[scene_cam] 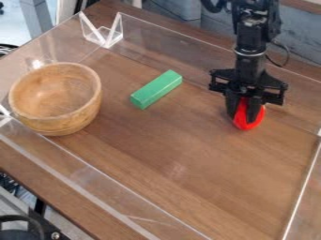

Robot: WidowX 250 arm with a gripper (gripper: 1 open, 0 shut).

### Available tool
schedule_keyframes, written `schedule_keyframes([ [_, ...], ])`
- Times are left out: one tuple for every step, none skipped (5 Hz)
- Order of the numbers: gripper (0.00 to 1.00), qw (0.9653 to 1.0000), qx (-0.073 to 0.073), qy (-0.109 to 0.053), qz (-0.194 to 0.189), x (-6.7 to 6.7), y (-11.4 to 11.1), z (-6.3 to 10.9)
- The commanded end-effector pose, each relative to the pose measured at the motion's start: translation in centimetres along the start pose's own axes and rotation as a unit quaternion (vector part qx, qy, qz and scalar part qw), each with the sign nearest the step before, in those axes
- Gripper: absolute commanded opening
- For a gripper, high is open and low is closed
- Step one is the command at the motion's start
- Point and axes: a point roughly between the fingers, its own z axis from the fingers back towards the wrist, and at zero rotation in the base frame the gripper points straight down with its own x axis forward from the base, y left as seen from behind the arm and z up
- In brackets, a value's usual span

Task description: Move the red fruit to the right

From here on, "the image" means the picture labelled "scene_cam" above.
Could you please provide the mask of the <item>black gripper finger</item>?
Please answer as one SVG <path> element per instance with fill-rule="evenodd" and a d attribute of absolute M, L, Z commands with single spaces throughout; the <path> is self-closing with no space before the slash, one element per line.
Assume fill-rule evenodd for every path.
<path fill-rule="evenodd" d="M 241 97 L 232 90 L 226 91 L 226 108 L 230 118 L 234 118 Z"/>
<path fill-rule="evenodd" d="M 248 99 L 248 109 L 246 109 L 246 117 L 248 117 L 249 124 L 253 124 L 258 121 L 262 110 L 264 110 L 264 107 L 262 107 L 261 98 L 250 97 Z"/>

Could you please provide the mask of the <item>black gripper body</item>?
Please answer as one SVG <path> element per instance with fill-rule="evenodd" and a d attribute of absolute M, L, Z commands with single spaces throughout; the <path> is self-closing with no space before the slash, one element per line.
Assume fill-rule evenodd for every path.
<path fill-rule="evenodd" d="M 283 105 L 289 85 L 266 71 L 266 55 L 236 55 L 234 68 L 210 71 L 209 89 L 226 97 L 232 90 L 241 98 L 260 97 L 262 104 Z"/>

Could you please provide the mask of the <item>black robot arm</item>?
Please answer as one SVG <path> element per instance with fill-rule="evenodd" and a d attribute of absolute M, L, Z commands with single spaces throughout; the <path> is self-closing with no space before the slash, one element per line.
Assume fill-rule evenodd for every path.
<path fill-rule="evenodd" d="M 283 105 L 289 85 L 266 71 L 268 44 L 281 33 L 279 0 L 201 0 L 212 13 L 232 14 L 234 68 L 210 71 L 209 89 L 225 96 L 228 115 L 240 128 L 254 128 L 265 115 L 265 104 Z"/>

